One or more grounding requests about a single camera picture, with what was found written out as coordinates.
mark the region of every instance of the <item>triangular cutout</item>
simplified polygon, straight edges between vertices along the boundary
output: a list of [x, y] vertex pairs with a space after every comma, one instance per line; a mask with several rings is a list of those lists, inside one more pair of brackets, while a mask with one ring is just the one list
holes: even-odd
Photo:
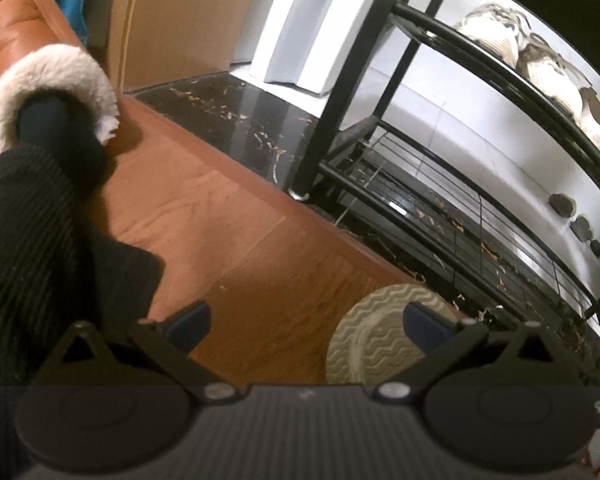
[[526, 338], [518, 357], [533, 361], [543, 361], [545, 363], [550, 363], [554, 360], [538, 335], [532, 335]]
[[93, 358], [94, 355], [89, 344], [83, 338], [78, 336], [67, 349], [64, 357], [62, 358], [62, 362], [75, 363], [76, 361], [87, 361]]

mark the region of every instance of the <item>black sock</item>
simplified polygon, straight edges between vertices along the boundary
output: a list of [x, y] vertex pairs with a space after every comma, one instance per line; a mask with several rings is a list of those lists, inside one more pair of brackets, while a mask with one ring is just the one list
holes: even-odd
[[18, 139], [49, 152], [79, 195], [102, 181], [107, 156], [94, 134], [89, 109], [73, 95], [45, 90], [29, 97], [20, 109]]

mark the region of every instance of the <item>black pants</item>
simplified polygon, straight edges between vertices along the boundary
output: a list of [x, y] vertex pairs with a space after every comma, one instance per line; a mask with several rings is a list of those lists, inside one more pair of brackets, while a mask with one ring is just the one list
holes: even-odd
[[64, 330], [77, 319], [121, 328], [144, 317], [159, 269], [151, 254], [90, 225], [42, 148], [0, 156], [0, 480], [26, 466], [16, 399]]

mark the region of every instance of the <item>fur lining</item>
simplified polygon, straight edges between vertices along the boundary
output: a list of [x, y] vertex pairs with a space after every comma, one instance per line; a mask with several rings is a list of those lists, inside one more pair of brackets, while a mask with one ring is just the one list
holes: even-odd
[[96, 117], [100, 142], [118, 127], [118, 99], [107, 75], [93, 57], [77, 46], [46, 45], [10, 66], [0, 76], [0, 152], [17, 143], [16, 122], [25, 99], [39, 90], [73, 94]]

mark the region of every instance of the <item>round black disc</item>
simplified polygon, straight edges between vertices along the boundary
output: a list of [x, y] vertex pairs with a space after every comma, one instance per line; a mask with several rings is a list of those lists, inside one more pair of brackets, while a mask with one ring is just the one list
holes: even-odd
[[456, 455], [491, 470], [531, 473], [565, 465], [593, 435], [593, 406], [581, 386], [530, 385], [542, 384], [533, 366], [530, 371], [512, 373], [526, 376], [524, 382], [504, 380], [489, 367], [440, 381], [424, 402], [434, 436]]
[[160, 374], [77, 362], [58, 383], [72, 385], [31, 386], [16, 412], [20, 439], [51, 468], [92, 474], [129, 468], [168, 449], [189, 427], [189, 397]]

